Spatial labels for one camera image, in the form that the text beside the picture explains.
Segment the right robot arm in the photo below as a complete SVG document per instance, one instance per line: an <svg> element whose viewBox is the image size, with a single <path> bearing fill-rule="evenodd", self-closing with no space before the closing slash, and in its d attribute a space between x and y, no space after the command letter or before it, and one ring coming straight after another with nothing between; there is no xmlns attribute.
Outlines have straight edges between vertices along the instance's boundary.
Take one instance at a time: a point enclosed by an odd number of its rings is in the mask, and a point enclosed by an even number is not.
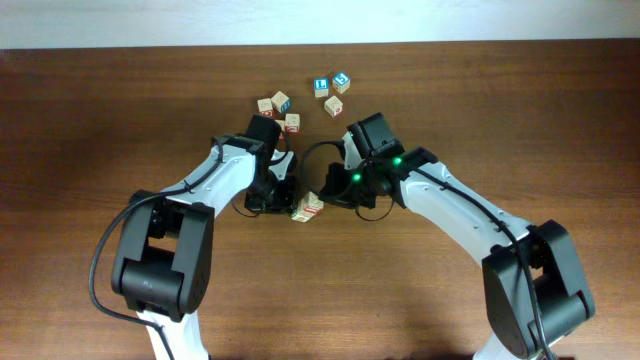
<svg viewBox="0 0 640 360"><path fill-rule="evenodd" d="M436 155L407 151L376 113L334 142L322 200L359 210L379 197L424 217L482 269L492 334L477 359L552 359L553 344L595 314L595 302L569 232L511 215L456 179Z"/></svg>

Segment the green B block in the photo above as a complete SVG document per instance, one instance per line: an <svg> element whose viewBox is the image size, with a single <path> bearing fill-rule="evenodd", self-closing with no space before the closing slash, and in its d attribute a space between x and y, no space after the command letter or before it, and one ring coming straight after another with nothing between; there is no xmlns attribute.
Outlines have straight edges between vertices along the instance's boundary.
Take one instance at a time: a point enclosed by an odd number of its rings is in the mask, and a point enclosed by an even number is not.
<svg viewBox="0 0 640 360"><path fill-rule="evenodd" d="M305 211L304 209L296 209L292 215L291 219L298 222L307 222L315 216L314 213Z"/></svg>

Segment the red sided number block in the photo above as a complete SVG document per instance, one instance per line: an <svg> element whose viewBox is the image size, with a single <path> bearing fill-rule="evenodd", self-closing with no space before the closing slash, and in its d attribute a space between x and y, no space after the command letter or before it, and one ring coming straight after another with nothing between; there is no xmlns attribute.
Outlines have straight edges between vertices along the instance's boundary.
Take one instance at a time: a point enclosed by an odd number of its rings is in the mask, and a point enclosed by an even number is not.
<svg viewBox="0 0 640 360"><path fill-rule="evenodd" d="M308 192L299 201L299 210L306 216L313 217L324 208L324 202L313 192Z"/></svg>

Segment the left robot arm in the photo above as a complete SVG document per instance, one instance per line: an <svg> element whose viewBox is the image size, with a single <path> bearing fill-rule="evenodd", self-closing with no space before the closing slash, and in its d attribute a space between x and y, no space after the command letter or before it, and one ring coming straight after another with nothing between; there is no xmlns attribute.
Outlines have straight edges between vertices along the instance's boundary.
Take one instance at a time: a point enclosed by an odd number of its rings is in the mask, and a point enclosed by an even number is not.
<svg viewBox="0 0 640 360"><path fill-rule="evenodd" d="M255 115L239 135L215 137L208 157L158 193L139 190L115 222L122 232L112 290L145 326L158 359L206 359L197 317L210 279L214 221L243 193L250 216L294 208L293 151L279 151L273 119Z"/></svg>

